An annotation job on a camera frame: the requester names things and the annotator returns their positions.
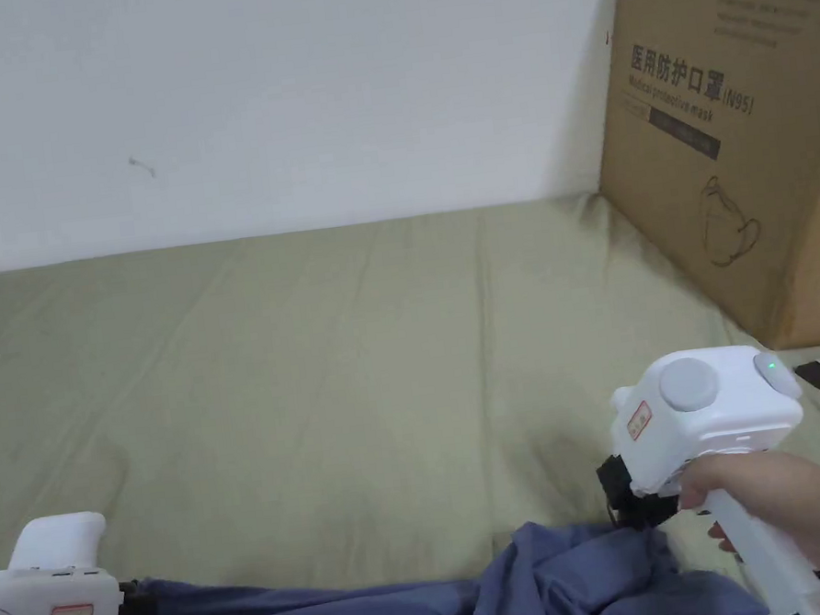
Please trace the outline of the person's right hand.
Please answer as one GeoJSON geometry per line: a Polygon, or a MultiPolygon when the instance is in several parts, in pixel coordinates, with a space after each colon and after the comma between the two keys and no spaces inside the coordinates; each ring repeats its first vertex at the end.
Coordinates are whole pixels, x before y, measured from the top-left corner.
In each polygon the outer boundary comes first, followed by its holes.
{"type": "Polygon", "coordinates": [[[724,491],[751,516],[783,531],[820,567],[820,467],[780,452],[711,454],[680,478],[682,509],[724,491]]]}

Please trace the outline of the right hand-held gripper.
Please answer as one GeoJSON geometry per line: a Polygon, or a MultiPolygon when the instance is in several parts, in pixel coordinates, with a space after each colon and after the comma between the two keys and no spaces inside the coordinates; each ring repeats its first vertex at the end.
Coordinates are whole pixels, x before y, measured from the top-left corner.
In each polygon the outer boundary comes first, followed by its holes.
{"type": "MultiPolygon", "coordinates": [[[[655,528],[678,512],[679,476],[711,454],[776,449],[802,422],[802,389],[771,352],[749,346],[675,352],[611,397],[611,454],[598,467],[610,519],[655,528]]],[[[769,615],[820,615],[820,567],[781,531],[712,491],[720,525],[769,615]]]]}

